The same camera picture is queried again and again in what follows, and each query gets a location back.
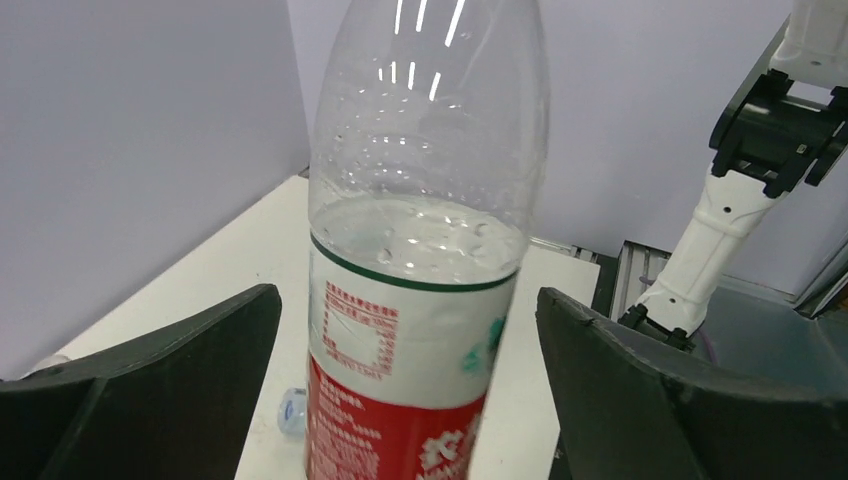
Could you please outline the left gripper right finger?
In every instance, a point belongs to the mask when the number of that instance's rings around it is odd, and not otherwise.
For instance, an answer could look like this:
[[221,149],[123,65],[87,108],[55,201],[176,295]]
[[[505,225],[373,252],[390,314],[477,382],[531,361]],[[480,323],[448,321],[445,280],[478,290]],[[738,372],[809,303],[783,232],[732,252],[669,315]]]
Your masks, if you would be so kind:
[[843,479],[847,399],[736,373],[551,287],[536,325],[568,479]]

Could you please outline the clear bottle blue cap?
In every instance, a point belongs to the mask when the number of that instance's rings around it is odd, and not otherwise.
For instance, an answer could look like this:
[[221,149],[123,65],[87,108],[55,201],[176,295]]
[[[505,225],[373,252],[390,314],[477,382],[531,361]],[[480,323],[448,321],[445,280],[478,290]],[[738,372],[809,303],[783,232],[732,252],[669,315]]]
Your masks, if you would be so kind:
[[307,405],[305,388],[294,387],[285,391],[277,412],[278,428],[283,435],[292,438],[305,435]]

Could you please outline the clear bottle red blue label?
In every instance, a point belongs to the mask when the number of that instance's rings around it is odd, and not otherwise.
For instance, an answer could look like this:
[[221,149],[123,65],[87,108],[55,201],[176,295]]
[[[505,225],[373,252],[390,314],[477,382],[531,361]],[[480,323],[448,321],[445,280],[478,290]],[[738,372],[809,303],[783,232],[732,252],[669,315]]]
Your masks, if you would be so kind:
[[548,151],[536,1],[354,1],[309,164],[304,470],[464,479]]

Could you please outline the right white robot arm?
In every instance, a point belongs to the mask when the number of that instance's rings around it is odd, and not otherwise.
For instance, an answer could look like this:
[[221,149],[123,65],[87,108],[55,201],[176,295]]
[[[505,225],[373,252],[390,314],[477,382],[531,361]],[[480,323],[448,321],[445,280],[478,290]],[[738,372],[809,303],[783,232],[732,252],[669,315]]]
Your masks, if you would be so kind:
[[796,1],[719,117],[700,199],[664,269],[619,324],[684,352],[764,216],[847,148],[847,4]]

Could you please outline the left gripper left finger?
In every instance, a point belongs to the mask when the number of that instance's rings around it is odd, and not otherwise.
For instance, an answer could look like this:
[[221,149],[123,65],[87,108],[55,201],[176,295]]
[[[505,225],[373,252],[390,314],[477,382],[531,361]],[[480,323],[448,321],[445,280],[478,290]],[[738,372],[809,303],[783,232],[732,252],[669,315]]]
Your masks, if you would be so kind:
[[231,479],[281,317],[255,285],[189,318],[1,385],[5,479]]

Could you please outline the aluminium rail frame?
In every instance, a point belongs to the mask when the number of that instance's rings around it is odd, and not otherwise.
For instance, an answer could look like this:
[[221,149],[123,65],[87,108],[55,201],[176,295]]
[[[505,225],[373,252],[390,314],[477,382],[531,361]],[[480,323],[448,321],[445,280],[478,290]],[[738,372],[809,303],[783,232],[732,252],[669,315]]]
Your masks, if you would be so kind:
[[[616,257],[576,245],[560,244],[540,238],[532,238],[531,243],[546,250],[598,265],[600,271],[590,306],[611,319],[622,315],[624,310],[647,290],[655,277],[664,269],[670,256],[666,251],[629,241],[624,243]],[[814,318],[824,313],[847,311],[846,286],[838,288],[833,294],[817,294],[801,303],[796,302],[794,297],[784,292],[732,276],[723,277],[720,286],[765,300],[787,303],[807,318]]]

